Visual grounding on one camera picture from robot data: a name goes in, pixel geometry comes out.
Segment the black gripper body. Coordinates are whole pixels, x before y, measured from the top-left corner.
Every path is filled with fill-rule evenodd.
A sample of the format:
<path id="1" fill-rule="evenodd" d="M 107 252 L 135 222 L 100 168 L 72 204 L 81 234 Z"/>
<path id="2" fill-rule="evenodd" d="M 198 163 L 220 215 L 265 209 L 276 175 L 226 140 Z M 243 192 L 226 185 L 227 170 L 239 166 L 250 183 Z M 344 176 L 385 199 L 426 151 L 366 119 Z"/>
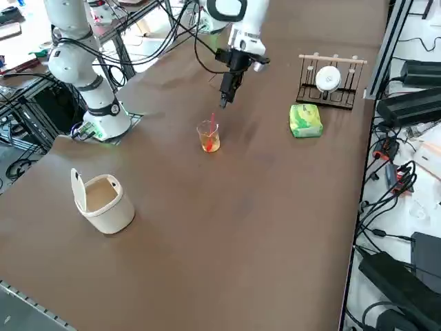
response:
<path id="1" fill-rule="evenodd" d="M 252 54 L 233 48 L 218 48 L 216 51 L 216 60 L 224 63 L 230 72 L 242 72 L 250 67 L 255 58 Z"/>

